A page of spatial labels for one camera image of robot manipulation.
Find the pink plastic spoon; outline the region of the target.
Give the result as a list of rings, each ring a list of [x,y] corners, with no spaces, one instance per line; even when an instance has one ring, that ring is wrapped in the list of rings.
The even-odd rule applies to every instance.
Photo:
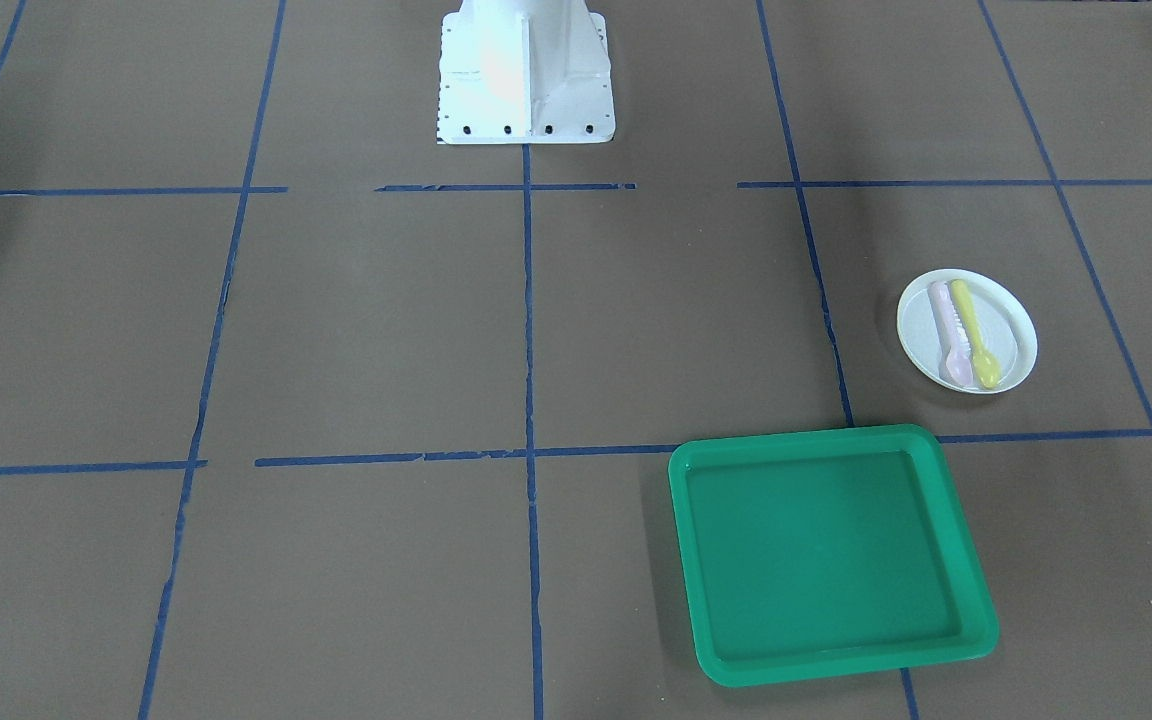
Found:
[[[929,300],[943,341],[943,377],[960,387],[973,386],[972,351],[967,331],[952,300],[950,287],[945,281],[933,282],[929,286]]]

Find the green plastic tray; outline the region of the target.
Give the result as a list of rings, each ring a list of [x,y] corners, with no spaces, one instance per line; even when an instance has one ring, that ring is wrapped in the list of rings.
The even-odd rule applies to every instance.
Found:
[[[696,439],[668,478],[695,655],[718,685],[995,651],[995,602],[927,429]]]

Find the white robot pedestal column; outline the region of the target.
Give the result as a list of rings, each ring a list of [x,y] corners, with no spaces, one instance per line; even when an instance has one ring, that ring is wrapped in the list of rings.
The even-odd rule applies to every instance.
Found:
[[[585,1],[463,1],[440,31],[438,143],[616,136],[607,22]]]

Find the white round plate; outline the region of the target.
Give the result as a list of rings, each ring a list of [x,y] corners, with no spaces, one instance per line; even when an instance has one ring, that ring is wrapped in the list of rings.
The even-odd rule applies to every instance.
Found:
[[[929,286],[935,281],[948,285],[955,279],[963,279],[972,290],[986,343],[1005,370],[995,389],[982,389],[977,379],[973,386],[960,387],[945,378],[943,341],[929,300]],[[967,395],[998,395],[1018,387],[1037,363],[1039,344],[1034,324],[1020,300],[993,279],[969,270],[932,270],[916,276],[897,301],[896,332],[905,356],[923,376],[938,386]]]

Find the yellow plastic spoon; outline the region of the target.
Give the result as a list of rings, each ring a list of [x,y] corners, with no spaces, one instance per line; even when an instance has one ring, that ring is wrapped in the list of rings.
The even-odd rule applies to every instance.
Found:
[[[967,332],[970,346],[970,364],[972,364],[975,378],[982,389],[995,389],[1005,377],[1001,361],[990,350],[984,338],[977,306],[975,306],[972,290],[963,279],[955,279],[948,283],[952,301],[956,306],[960,323]]]

